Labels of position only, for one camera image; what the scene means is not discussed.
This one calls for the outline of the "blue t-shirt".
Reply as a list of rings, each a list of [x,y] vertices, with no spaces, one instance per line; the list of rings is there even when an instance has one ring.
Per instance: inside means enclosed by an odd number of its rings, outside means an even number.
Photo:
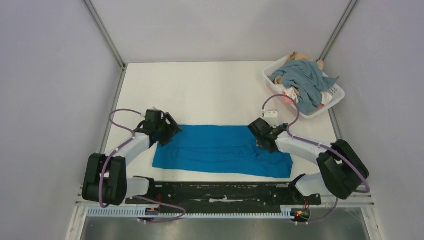
[[[290,154],[257,145],[243,125],[183,125],[169,143],[159,145],[152,166],[165,170],[289,178]]]

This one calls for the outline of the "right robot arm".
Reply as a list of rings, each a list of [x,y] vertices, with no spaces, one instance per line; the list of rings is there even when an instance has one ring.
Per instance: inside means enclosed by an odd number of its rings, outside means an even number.
[[[364,193],[370,191],[369,170],[347,141],[320,143],[291,133],[289,127],[287,123],[272,127],[263,118],[248,125],[260,148],[297,156],[319,168],[318,173],[301,174],[289,184],[288,196],[293,203],[302,204],[317,194],[346,200],[359,192],[360,185],[365,185]]]

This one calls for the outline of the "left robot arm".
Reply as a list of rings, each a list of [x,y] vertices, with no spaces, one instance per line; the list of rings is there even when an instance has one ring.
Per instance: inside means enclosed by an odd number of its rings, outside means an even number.
[[[100,207],[119,206],[128,198],[138,197],[144,204],[157,198],[154,180],[142,176],[127,176],[128,165],[153,145],[165,146],[183,128],[168,112],[155,108],[143,114],[143,120],[131,129],[113,123],[130,133],[129,137],[108,153],[89,156],[82,185],[82,198],[97,202]]]

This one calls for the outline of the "pink t-shirt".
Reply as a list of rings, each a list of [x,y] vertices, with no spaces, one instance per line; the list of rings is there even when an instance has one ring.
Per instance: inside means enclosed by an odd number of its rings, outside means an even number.
[[[289,104],[289,105],[293,105],[292,97],[289,96],[289,94],[286,93],[286,92],[284,92],[284,91],[282,92],[282,94],[287,96],[287,97],[283,97],[283,102],[286,103],[286,104]],[[293,96],[294,96],[293,99],[294,99],[295,103],[298,104],[299,101],[297,99],[297,95],[294,94]],[[317,109],[320,110],[320,109],[322,109],[324,107],[325,107],[325,105],[324,104],[321,104]]]

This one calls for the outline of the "grey-blue t-shirt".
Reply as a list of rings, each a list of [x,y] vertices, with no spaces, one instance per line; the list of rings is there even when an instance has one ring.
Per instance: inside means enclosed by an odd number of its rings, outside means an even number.
[[[274,82],[276,77],[282,77],[282,85],[296,88],[300,93],[298,107],[305,115],[318,110],[322,102],[321,92],[327,92],[338,81],[338,77],[326,77],[314,61],[293,60],[278,68],[268,78]]]

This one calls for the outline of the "white t-shirt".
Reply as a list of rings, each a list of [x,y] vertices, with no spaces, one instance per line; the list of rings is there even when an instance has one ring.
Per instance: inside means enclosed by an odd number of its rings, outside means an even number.
[[[277,87],[277,89],[283,94],[295,100],[297,104],[299,103],[300,93],[295,87],[285,88],[282,84],[277,84],[275,85],[275,87]],[[325,105],[328,105],[333,99],[333,96],[328,92],[321,92],[321,96],[322,101],[319,107],[324,107]]]

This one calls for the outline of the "beige t-shirt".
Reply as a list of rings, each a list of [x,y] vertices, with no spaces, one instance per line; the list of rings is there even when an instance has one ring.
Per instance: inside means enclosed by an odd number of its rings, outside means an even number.
[[[304,53],[298,52],[298,51],[293,51],[288,58],[286,59],[286,61],[284,62],[283,65],[286,65],[288,62],[291,61],[311,61],[311,59]],[[324,61],[322,59],[319,59],[316,61],[317,66],[320,70],[324,69]],[[275,85],[282,85],[283,84],[283,78],[281,76],[278,76],[275,78],[275,80],[273,81],[273,83]]]

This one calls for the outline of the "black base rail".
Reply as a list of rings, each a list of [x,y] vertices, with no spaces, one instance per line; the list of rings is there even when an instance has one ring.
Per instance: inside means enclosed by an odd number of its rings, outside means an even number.
[[[281,206],[322,203],[318,193],[303,196],[288,182],[157,181],[146,197],[188,214],[279,213]]]

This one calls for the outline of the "aluminium frame left post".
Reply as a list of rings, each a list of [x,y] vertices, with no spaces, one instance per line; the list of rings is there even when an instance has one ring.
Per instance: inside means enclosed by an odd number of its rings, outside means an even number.
[[[106,98],[109,100],[109,113],[106,116],[106,125],[104,128],[104,134],[101,139],[101,145],[99,147],[99,150],[101,153],[103,153],[106,150],[107,142],[110,136],[110,132],[112,129],[112,124],[109,121],[109,114],[117,109],[119,96],[122,90],[123,81],[127,72],[127,64],[124,62],[121,54],[119,53],[118,48],[116,47],[109,31],[107,30],[106,25],[104,24],[101,15],[99,14],[98,10],[95,7],[95,4],[92,0],[83,0],[82,1],[85,5],[85,7],[88,10],[88,13],[90,14],[94,24],[96,25],[100,36],[104,40],[109,52],[111,53],[113,59],[115,60],[117,66],[118,66],[118,72],[119,75],[115,78],[114,83],[112,84],[112,92],[108,95]]]

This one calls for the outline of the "aluminium frame post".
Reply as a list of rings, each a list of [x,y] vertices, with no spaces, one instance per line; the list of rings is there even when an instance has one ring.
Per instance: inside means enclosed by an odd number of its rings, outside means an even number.
[[[321,54],[319,55],[319,60],[324,61],[326,59],[359,2],[359,0],[350,0],[348,2],[328,41],[326,42]]]
[[[114,83],[112,84],[112,92],[108,95],[106,98],[109,100],[109,113],[106,116],[106,125],[104,128],[104,134],[101,139],[101,145],[99,147],[99,150],[101,153],[103,153],[106,150],[107,142],[110,136],[110,132],[112,129],[112,124],[109,121],[109,114],[117,109],[119,96],[122,90],[123,81],[127,72],[127,64],[124,62],[121,54],[119,53],[118,48],[116,47],[109,31],[107,30],[106,25],[104,24],[101,15],[99,14],[98,10],[95,7],[95,4],[92,0],[83,0],[82,1],[85,5],[85,7],[88,10],[88,13],[90,14],[94,24],[96,25],[100,36],[104,40],[109,52],[111,53],[113,59],[115,60],[117,66],[118,66],[118,72],[119,75],[115,78]]]

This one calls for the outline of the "aluminium frame right post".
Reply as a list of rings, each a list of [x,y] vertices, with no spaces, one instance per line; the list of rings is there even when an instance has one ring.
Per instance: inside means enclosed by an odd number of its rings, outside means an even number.
[[[348,2],[328,41],[326,42],[321,54],[319,55],[319,60],[324,61],[326,59],[359,2],[359,0],[350,0]]]

